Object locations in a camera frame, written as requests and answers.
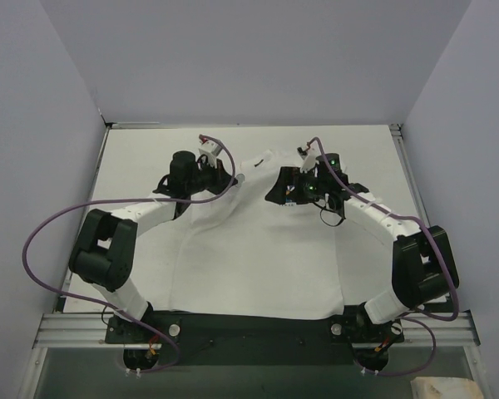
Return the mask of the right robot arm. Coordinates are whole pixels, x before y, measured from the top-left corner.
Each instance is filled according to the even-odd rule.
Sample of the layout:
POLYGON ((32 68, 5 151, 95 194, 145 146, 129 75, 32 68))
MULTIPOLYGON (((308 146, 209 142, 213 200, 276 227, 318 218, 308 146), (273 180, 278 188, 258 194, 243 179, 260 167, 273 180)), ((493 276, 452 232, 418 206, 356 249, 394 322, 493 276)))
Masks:
POLYGON ((360 306, 361 314, 372 325, 390 322, 444 295, 449 295, 453 304, 447 320, 456 318, 459 277, 447 232, 380 204, 367 187, 349 182, 335 154, 328 159, 318 157, 310 169, 281 167, 265 199, 278 205, 322 206, 389 245, 390 284, 360 306))

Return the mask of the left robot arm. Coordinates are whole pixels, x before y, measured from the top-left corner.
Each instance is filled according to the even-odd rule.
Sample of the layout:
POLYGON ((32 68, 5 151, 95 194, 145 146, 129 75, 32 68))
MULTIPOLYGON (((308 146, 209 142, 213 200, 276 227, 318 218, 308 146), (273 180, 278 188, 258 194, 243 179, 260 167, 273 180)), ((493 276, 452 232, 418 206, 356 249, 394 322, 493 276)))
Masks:
POLYGON ((193 195, 207 191, 218 196, 243 181, 242 175, 227 172, 211 153, 176 152, 169 173, 147 202, 87 213, 69 258, 70 271, 115 307, 118 317, 126 320, 124 331, 132 340, 146 341, 154 322, 149 317, 151 304, 131 280, 137 239, 159 224, 180 218, 193 195))

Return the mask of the white t-shirt with flower print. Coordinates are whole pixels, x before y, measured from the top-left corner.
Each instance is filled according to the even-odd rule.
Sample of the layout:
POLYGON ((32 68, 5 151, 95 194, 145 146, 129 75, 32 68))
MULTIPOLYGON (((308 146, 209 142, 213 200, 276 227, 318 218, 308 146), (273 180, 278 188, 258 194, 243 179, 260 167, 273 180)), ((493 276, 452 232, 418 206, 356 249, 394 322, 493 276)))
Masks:
POLYGON ((344 309, 334 232, 312 205, 265 200, 293 151, 240 163, 245 182, 162 224, 172 277, 156 310, 316 320, 344 309))

